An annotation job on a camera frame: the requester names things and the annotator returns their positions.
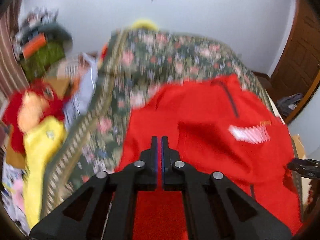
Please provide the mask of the red zip jacket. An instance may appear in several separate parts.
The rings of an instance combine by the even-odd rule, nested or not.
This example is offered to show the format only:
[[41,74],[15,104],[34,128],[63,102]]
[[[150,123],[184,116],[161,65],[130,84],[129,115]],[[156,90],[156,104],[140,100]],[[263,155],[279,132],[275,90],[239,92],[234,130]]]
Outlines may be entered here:
[[168,137],[186,163],[204,173],[222,172],[283,222],[292,233],[302,226],[297,190],[287,164],[294,151],[287,126],[235,75],[185,81],[131,95],[122,170]]

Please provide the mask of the pile of clutter clothes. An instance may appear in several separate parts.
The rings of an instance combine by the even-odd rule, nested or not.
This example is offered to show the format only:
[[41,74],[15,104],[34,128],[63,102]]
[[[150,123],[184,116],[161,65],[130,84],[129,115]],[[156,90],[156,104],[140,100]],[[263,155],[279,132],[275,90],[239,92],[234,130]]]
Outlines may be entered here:
[[46,24],[56,22],[59,14],[58,9],[47,9],[46,7],[35,7],[23,20],[21,28],[14,34],[12,48],[17,61],[24,58],[23,46],[25,46],[34,36],[38,35],[38,28]]

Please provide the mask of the yellow garment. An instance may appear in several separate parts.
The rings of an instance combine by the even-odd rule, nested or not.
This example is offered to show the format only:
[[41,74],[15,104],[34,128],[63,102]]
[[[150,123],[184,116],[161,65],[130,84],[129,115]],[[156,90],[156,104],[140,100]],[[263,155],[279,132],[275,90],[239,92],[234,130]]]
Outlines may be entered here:
[[26,174],[23,178],[24,214],[32,228],[40,221],[46,166],[66,136],[63,121],[48,116],[23,136]]

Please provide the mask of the brown wooden door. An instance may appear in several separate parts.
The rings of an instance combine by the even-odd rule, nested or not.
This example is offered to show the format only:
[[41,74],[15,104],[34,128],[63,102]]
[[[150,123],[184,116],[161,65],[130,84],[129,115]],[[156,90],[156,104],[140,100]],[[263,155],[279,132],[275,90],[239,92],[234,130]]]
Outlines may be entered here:
[[292,29],[271,76],[270,97],[305,94],[319,72],[319,19],[306,0],[297,0]]

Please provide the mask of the red plush toy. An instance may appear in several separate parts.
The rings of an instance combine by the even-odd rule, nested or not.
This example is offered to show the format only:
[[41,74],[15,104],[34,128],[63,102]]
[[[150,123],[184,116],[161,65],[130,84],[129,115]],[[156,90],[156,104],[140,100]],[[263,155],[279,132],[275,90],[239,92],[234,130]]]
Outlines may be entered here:
[[25,154],[23,136],[46,117],[64,120],[63,106],[70,99],[69,86],[69,79],[40,79],[12,94],[2,121],[13,129],[10,144],[15,152]]

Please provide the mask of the patterned light blue cloth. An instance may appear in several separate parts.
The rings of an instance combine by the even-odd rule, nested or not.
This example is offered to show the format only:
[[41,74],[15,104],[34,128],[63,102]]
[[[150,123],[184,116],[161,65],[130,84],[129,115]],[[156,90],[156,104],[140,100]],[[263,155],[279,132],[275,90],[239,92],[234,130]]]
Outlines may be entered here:
[[84,115],[91,103],[98,79],[98,59],[95,53],[80,53],[62,60],[56,76],[71,82],[71,98],[63,107],[65,128],[70,130],[74,122]]

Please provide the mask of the green floral bedspread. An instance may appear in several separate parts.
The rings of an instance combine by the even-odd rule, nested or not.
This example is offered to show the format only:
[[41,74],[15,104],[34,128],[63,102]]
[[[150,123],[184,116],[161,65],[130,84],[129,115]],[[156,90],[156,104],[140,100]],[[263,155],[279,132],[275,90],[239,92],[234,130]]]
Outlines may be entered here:
[[69,127],[65,142],[46,166],[39,217],[77,190],[84,183],[83,176],[116,170],[131,111],[145,105],[161,85],[231,74],[238,77],[242,89],[256,94],[279,116],[258,78],[230,46],[208,37],[167,31],[114,33],[99,64],[88,109]]

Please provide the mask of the pink striped curtain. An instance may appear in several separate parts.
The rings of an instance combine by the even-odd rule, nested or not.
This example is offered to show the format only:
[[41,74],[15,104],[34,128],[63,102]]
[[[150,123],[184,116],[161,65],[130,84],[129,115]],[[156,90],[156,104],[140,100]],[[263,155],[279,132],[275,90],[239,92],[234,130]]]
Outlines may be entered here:
[[1,16],[1,103],[13,92],[29,86],[21,65],[17,62],[12,41],[18,31],[18,15],[22,0],[12,0]]

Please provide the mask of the green fabric storage box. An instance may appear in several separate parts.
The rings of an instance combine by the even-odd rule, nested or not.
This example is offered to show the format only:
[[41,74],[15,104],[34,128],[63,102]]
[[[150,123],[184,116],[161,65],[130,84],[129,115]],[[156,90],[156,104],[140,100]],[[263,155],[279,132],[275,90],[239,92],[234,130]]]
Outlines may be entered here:
[[27,81],[33,82],[41,78],[48,68],[65,57],[65,50],[61,42],[49,42],[40,48],[28,59],[23,59],[20,64],[25,73]]

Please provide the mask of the orange box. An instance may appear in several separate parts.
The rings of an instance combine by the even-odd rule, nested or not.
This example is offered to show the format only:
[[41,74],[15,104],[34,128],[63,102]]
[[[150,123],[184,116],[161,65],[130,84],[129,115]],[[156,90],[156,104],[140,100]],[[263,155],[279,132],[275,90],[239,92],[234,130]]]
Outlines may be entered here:
[[25,59],[28,59],[35,54],[40,48],[47,44],[46,36],[44,33],[40,33],[33,37],[22,47],[22,54]]

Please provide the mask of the dark teal cushion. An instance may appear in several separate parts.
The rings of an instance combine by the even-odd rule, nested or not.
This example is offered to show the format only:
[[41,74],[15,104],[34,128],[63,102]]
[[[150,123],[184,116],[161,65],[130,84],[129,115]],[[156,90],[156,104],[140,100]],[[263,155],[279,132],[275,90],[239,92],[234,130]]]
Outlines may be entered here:
[[39,33],[44,33],[48,42],[60,42],[66,50],[71,50],[73,38],[60,24],[54,22],[38,27]]

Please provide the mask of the yellow foam tube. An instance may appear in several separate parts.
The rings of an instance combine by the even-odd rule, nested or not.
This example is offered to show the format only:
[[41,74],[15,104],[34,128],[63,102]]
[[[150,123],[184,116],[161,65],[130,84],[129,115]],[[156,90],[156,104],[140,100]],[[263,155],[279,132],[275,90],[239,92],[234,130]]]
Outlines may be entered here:
[[131,29],[146,29],[146,30],[158,30],[158,26],[148,19],[138,19],[132,23]]

